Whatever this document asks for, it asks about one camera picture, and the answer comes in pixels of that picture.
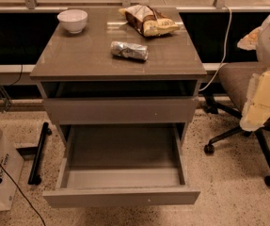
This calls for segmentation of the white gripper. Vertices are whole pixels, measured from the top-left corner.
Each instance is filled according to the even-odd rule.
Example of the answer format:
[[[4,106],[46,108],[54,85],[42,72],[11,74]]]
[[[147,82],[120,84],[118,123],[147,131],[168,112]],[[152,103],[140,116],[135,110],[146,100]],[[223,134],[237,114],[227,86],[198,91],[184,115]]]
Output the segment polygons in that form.
[[[251,32],[241,38],[237,47],[256,50],[257,59],[270,65],[270,14]],[[263,127],[270,118],[270,69],[262,74],[253,73],[246,93],[240,126],[248,132]]]

